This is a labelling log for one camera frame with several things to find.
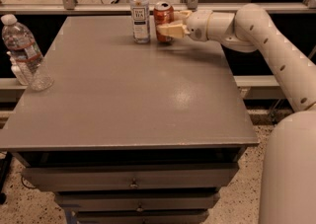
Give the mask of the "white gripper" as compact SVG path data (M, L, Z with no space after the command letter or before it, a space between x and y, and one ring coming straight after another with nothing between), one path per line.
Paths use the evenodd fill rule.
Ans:
M211 15L211 11L175 11L174 20L176 22L160 24L156 30L161 37L183 38L189 36L195 41L207 41L208 21Z

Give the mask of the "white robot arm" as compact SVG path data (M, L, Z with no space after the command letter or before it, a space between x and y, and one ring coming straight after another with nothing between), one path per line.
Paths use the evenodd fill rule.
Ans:
M236 13L176 11L159 34L215 40L259 51L294 113L280 121L266 147L259 224L316 224L316 65L276 27L267 11L246 4Z

